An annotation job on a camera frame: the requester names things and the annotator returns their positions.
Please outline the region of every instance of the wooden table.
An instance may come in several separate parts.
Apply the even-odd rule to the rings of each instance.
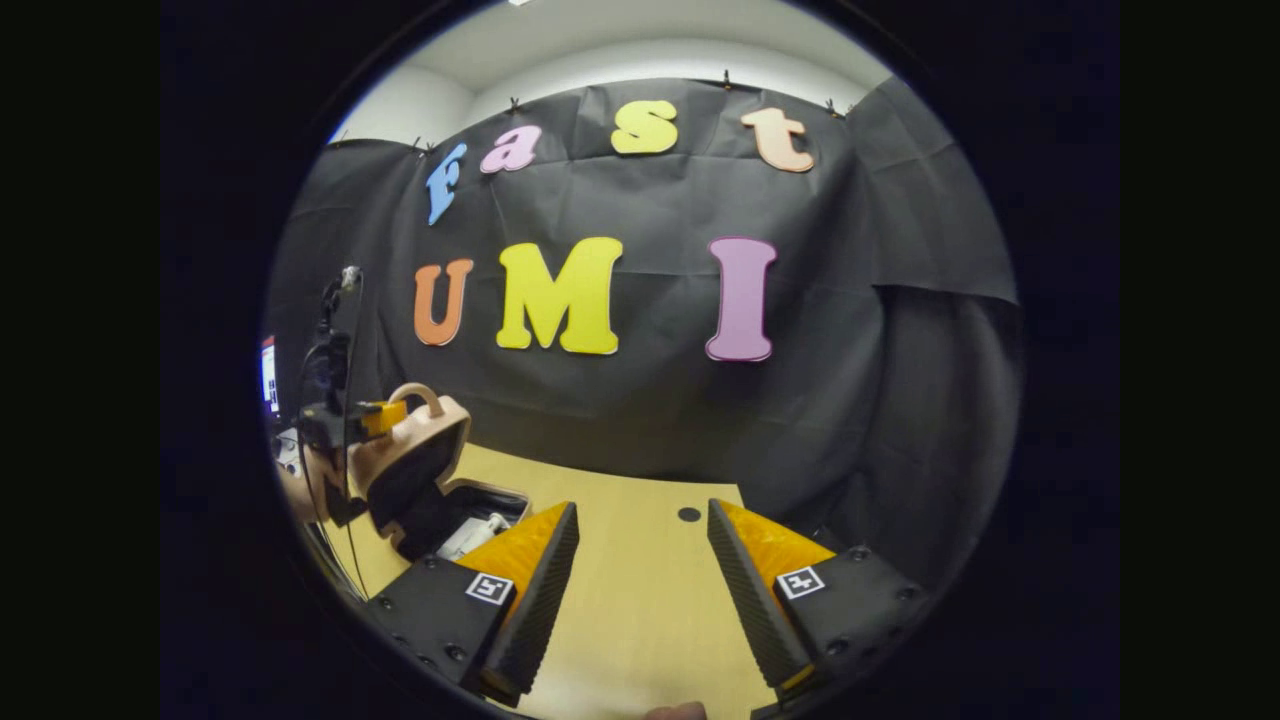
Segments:
[[[643,480],[571,470],[475,445],[454,479],[525,492],[532,512],[577,503],[573,573],[534,689],[518,712],[557,720],[639,720],[692,700],[710,720],[746,720],[776,701],[737,621],[707,542],[707,501],[741,503],[736,486]],[[689,523],[681,507],[701,515]],[[366,512],[352,529],[360,569],[378,593],[408,568]],[[347,529],[326,523],[355,578]]]

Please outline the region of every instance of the foam letter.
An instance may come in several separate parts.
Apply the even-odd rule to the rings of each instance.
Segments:
[[[449,300],[444,306],[444,322],[431,319],[431,301],[435,296],[435,278],[440,277],[439,265],[421,268],[413,279],[417,290],[413,293],[413,332],[417,340],[426,345],[448,345],[458,334],[462,324],[462,291],[467,286],[467,273],[475,268],[471,260],[454,260],[444,268],[449,275]]]
[[[764,270],[778,251],[749,237],[721,237],[707,249],[721,264],[719,328],[707,341],[707,355],[759,363],[773,352],[764,337]]]
[[[426,178],[426,190],[431,195],[431,215],[426,224],[434,225],[435,220],[439,220],[440,215],[449,209],[449,204],[453,202],[453,193],[449,192],[449,188],[458,184],[458,160],[466,154],[467,146],[458,145]]]
[[[508,131],[494,142],[484,160],[480,160],[481,173],[497,173],[498,170],[518,170],[534,161],[534,143],[541,137],[543,128],[538,126],[525,126]]]
[[[804,124],[788,120],[782,110],[765,108],[742,115],[742,124],[755,128],[755,147],[760,158],[780,170],[803,173],[813,167],[813,155],[796,152],[791,146],[791,133],[804,135]]]
[[[676,106],[666,100],[636,100],[618,109],[613,122],[613,149],[623,155],[662,152],[676,145],[680,132],[668,120],[675,119]]]
[[[525,242],[503,250],[498,261],[507,268],[507,299],[498,346],[529,347],[532,338],[525,328],[527,310],[538,343],[550,347],[568,311],[561,347],[570,352],[614,354],[618,336],[609,329],[609,281],[613,261],[621,256],[622,243],[617,240],[589,237],[573,246],[553,281],[536,245]]]

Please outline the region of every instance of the ceiling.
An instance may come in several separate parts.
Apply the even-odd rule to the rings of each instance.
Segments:
[[[808,60],[867,88],[890,72],[841,32],[780,0],[532,0],[498,3],[406,63],[481,92],[517,70],[617,42],[721,40]]]

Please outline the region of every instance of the white wall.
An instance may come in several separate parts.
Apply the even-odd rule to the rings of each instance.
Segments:
[[[511,108],[509,97],[526,102],[622,79],[676,77],[718,82],[724,78],[726,68],[735,83],[777,90],[818,105],[826,105],[831,97],[841,113],[870,91],[831,70],[763,47],[713,40],[648,40],[567,55],[512,74],[476,95],[458,129]]]
[[[472,100],[474,92],[444,76],[401,65],[374,86],[329,142],[340,140],[344,132],[346,140],[394,140],[404,145],[421,136],[419,147],[425,147],[467,127],[465,118]]]
[[[539,97],[623,79],[691,78],[723,79],[728,68],[735,83],[777,90],[826,105],[831,97],[844,113],[870,88],[763,47],[713,40],[648,40],[608,45],[558,58],[472,94],[457,82],[412,65],[401,65],[374,87],[332,141],[360,137],[394,140],[420,146],[440,142],[489,115],[511,108],[509,97],[529,102]]]

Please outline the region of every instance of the computer screen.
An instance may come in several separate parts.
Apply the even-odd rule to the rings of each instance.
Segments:
[[[280,416],[280,398],[275,395],[275,336],[262,341],[262,406],[273,418]]]

